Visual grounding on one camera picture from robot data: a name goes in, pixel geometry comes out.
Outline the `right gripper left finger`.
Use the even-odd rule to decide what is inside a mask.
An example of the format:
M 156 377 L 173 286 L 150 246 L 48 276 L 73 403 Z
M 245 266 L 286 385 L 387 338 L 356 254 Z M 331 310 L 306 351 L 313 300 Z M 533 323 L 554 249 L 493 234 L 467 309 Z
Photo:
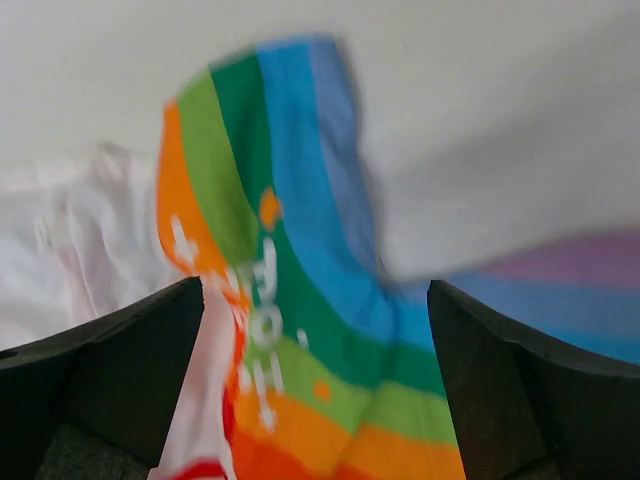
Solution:
M 204 309 L 195 277 L 1 353 L 4 479 L 145 479 L 158 466 Z

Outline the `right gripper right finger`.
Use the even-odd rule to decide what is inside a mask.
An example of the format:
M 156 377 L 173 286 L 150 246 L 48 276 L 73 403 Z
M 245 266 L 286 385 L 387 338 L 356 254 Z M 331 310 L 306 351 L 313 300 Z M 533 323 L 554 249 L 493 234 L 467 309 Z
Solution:
M 557 340 L 443 281 L 427 304 L 467 478 L 638 478 L 638 366 Z

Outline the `rainbow striped kids jacket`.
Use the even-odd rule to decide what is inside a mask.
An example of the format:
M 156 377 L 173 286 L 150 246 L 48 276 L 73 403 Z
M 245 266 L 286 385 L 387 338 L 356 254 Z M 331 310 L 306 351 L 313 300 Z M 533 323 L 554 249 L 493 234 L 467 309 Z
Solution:
M 165 107 L 157 160 L 107 143 L 2 171 L 1 353 L 195 277 L 145 479 L 469 479 L 432 283 L 639 368 L 635 43 L 547 63 L 544 100 L 393 176 L 382 225 L 332 38 L 210 64 Z

